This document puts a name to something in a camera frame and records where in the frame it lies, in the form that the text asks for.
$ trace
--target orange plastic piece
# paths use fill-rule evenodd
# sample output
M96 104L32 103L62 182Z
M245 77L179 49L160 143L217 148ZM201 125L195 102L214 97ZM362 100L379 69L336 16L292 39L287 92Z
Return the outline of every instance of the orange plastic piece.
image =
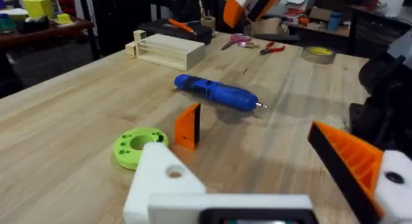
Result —
M260 19L262 18L262 16L264 16L266 14L266 12L272 7L272 5L275 3L275 0L269 0L268 3L265 5L265 7L263 7L262 12L258 15L258 17L256 18L256 21L260 21Z
M231 28L234 28L244 11L245 9L236 0L226 0L223 20Z
M341 157L380 216L383 216L382 209L373 198L383 151L345 131L321 122L314 122L314 124L322 131L330 145Z
M200 103L187 108L174 123L174 142L195 150L200 140Z
M308 24L309 24L309 19L308 18L300 17L300 18L298 18L298 20L299 20L299 24L301 24L301 25L308 26Z
M189 27L189 26L187 26L186 24L183 24L183 23L181 23L181 22L179 22L179 21L175 21L174 19L169 19L169 22L170 22L171 24L173 24L173 25L175 25L175 26L177 26L177 27L179 27L179 28L187 31L187 32L193 32L193 29L192 29L191 27Z

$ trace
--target scissors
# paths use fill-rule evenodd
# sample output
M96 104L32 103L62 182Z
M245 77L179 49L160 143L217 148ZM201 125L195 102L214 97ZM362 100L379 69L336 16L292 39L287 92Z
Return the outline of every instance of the scissors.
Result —
M225 44L221 49L226 50L234 43L248 42L250 40L252 40L252 38L249 36L243 35L242 33L235 33L230 36L229 42Z

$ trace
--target pliers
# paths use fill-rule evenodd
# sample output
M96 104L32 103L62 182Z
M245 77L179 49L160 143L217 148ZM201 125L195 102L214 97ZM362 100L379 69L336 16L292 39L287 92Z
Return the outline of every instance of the pliers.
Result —
M285 46L282 47L278 47L278 48L271 48L273 45L275 44L275 42L269 42L266 45L266 48L260 51L260 55L265 55L268 53L275 53L275 52L279 52L279 51L283 51L285 49Z

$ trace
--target wooden box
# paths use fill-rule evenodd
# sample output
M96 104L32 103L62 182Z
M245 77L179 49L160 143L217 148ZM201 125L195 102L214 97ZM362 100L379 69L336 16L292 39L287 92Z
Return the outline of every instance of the wooden box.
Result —
M189 70L205 58L205 44L162 34L154 34L137 42L139 59Z

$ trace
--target orange-handled tool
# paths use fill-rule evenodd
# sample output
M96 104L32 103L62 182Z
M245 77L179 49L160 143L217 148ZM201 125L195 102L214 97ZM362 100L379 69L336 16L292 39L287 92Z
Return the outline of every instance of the orange-handled tool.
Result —
M197 33L196 33L191 27L187 26L186 24L183 24L183 23L181 23L181 22L179 22L179 21L175 21L174 19L169 19L169 22L170 22L171 24L173 24L173 25L175 25L175 26L183 29L183 30L186 30L186 31L188 31L188 32L190 32L190 33L193 33L193 34L197 35Z

